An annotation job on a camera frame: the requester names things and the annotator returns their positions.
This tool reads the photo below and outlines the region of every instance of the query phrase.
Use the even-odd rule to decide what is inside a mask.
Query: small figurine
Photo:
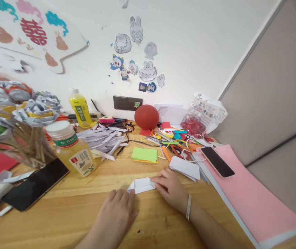
[[[125,127],[128,132],[132,132],[134,130],[134,125],[132,124],[132,122],[130,122],[129,124],[125,124]]]
[[[129,71],[127,71],[127,69],[125,69],[125,68],[123,68],[122,70],[121,70],[121,79],[123,80],[123,81],[127,81],[128,80],[128,74],[129,74]]]

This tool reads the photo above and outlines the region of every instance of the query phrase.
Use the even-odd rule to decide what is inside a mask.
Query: wooden desk
[[[143,137],[132,133],[130,138],[141,140]],[[133,148],[141,146],[130,144],[115,162],[104,161],[86,179],[79,180],[69,174],[26,212],[11,210],[1,217],[0,248],[74,248],[92,226],[111,190],[127,189],[134,179],[155,176],[169,166],[169,162],[162,159],[158,164],[132,161]],[[20,174],[27,168],[19,165],[13,172]],[[254,248],[212,185],[203,180],[193,182],[177,174],[187,191],[209,214],[246,248]],[[5,206],[0,203],[0,210]],[[140,212],[120,248],[206,248],[193,226],[171,208],[157,190],[137,194],[135,206]],[[276,248],[295,249],[296,237]]]

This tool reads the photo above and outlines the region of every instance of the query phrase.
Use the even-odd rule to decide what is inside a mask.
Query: black smartphone
[[[26,211],[68,172],[65,165],[57,158],[41,170],[32,174],[19,186],[4,195],[1,200],[18,211]]]
[[[234,175],[234,171],[212,147],[201,148],[201,152],[221,177],[227,178]]]

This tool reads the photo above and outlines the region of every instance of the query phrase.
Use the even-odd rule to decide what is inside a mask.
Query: yellow bottle
[[[79,126],[83,128],[90,127],[92,123],[91,116],[87,105],[86,98],[79,93],[77,88],[71,88],[71,95],[69,96],[69,103],[71,104]]]
[[[85,178],[96,168],[87,143],[79,139],[68,121],[57,121],[46,126],[54,141],[60,161],[78,178]]]

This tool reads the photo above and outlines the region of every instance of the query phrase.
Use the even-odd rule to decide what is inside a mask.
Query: bottle cap
[[[74,132],[70,122],[62,120],[49,124],[45,127],[50,137],[61,138]]]
[[[79,93],[79,90],[77,88],[72,87],[70,88],[70,90],[71,90],[71,94]]]

